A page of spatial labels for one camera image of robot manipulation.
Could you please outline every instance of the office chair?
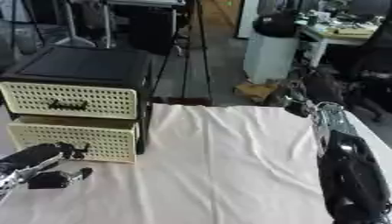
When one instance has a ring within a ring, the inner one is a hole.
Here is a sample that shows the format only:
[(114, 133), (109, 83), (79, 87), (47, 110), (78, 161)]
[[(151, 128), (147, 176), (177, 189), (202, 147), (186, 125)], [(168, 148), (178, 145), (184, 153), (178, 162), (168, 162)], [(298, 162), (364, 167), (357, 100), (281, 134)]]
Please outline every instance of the office chair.
[(375, 91), (387, 93), (385, 83), (389, 82), (392, 87), (391, 78), (381, 78), (377, 74), (392, 74), (392, 7), (373, 36), (364, 44), (357, 47), (335, 45), (326, 52), (326, 59), (338, 70), (336, 76), (338, 81), (346, 83), (345, 103), (348, 109), (355, 106), (363, 107), (374, 113), (374, 121), (382, 119), (382, 112), (378, 109), (382, 100), (376, 99)]

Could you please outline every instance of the black bag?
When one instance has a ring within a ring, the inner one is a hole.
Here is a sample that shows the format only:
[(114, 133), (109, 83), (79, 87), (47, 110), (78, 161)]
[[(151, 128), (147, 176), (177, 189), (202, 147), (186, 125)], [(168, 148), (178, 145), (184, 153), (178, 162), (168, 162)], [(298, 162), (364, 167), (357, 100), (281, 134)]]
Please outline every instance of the black bag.
[(276, 14), (259, 17), (253, 28), (256, 32), (272, 38), (292, 38), (296, 34), (295, 24), (297, 13), (286, 10)]
[(313, 71), (303, 78), (306, 87), (306, 96), (314, 103), (336, 102), (346, 106), (344, 100), (344, 87), (328, 73)]

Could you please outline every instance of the table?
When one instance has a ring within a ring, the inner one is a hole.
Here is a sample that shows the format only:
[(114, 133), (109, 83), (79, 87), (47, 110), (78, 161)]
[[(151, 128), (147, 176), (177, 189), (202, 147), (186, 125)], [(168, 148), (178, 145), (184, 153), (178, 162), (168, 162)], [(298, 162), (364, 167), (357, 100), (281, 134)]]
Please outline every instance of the table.
[(313, 56), (311, 57), (312, 67), (319, 66), (319, 62), (325, 54), (328, 45), (361, 46), (372, 36), (372, 34), (339, 35), (335, 34), (332, 29), (328, 29), (326, 25), (316, 24), (315, 26), (309, 26), (304, 23), (300, 24), (301, 33), (318, 41), (317, 49), (313, 51)]
[[(153, 108), (150, 144), (136, 165), (64, 163), (58, 170), (89, 166), (94, 173), (66, 189), (20, 186), (0, 203), (0, 223), (332, 223), (311, 119), (282, 108)], [(392, 183), (392, 150), (352, 114), (348, 119)], [(10, 153), (4, 129), (0, 154)]]

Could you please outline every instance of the cream mesh drawer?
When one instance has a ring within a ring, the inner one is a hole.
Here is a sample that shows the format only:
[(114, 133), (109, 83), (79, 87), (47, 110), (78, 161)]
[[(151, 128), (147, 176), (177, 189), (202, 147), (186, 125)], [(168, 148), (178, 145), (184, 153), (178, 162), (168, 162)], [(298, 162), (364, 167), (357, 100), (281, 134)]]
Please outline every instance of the cream mesh drawer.
[(44, 143), (63, 142), (77, 149), (89, 144), (85, 160), (135, 163), (139, 135), (137, 124), (117, 124), (116, 121), (102, 123), (97, 119), (75, 118), (69, 122), (63, 118), (22, 117), (10, 123), (8, 131), (19, 151)]
[(21, 82), (0, 87), (16, 114), (137, 119), (137, 92), (132, 89)]

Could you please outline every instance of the woven drawer panel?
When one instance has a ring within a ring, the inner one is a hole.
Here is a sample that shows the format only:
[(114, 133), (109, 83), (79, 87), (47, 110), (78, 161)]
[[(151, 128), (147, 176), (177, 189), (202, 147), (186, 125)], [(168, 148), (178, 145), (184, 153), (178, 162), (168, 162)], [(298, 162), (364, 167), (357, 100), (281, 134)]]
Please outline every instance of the woven drawer panel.
[(138, 128), (103, 129), (12, 122), (8, 130), (19, 151), (36, 144), (63, 142), (77, 149), (90, 144), (85, 160), (134, 163), (136, 158)]
[(137, 119), (132, 89), (2, 82), (10, 111), (43, 116)]

